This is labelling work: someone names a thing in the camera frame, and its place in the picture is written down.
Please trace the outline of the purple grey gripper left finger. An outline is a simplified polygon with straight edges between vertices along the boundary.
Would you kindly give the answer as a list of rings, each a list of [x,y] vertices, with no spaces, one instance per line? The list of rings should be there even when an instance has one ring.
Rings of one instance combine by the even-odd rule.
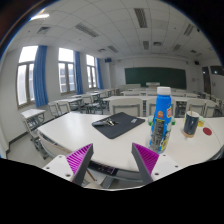
[[[82,185],[92,155],[93,144],[88,144],[66,156],[66,160],[74,174],[73,182],[75,184]]]

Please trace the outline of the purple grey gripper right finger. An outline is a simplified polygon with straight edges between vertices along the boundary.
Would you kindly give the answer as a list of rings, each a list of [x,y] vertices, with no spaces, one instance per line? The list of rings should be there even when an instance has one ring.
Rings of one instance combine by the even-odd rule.
[[[132,155],[136,161],[143,184],[147,185],[152,183],[153,179],[151,174],[157,163],[159,155],[137,143],[132,144]]]

